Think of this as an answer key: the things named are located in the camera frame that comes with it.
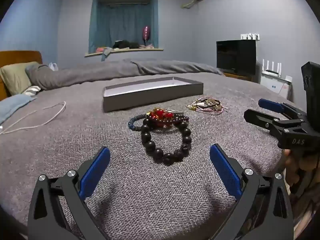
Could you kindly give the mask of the person's right hand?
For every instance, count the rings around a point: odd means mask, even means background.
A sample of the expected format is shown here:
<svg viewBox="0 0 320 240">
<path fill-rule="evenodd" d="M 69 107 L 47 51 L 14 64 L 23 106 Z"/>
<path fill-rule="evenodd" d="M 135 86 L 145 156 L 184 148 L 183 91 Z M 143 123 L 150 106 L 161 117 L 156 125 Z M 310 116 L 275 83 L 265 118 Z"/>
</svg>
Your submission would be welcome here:
<svg viewBox="0 0 320 240">
<path fill-rule="evenodd" d="M 285 168 L 286 168 L 286 182 L 293 187 L 294 184 L 298 183 L 300 176 L 298 175 L 298 169 L 305 172 L 315 171 L 315 175 L 310 182 L 310 187 L 319 183 L 319 155 L 309 156 L 304 158 L 298 158 L 293 156 L 293 151 L 283 150 L 285 156 Z"/>
</svg>

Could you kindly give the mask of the plaid sleeve forearm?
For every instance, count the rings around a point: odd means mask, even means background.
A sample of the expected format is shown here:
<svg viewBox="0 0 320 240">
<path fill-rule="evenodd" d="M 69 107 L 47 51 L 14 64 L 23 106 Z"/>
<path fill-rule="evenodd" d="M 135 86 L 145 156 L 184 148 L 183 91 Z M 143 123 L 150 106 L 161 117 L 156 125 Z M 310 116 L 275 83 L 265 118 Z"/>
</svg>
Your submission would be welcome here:
<svg viewBox="0 0 320 240">
<path fill-rule="evenodd" d="M 312 180 L 311 172 L 306 172 L 298 183 L 287 188 L 293 213 L 293 239 L 302 236 L 319 209 L 319 183 Z"/>
</svg>

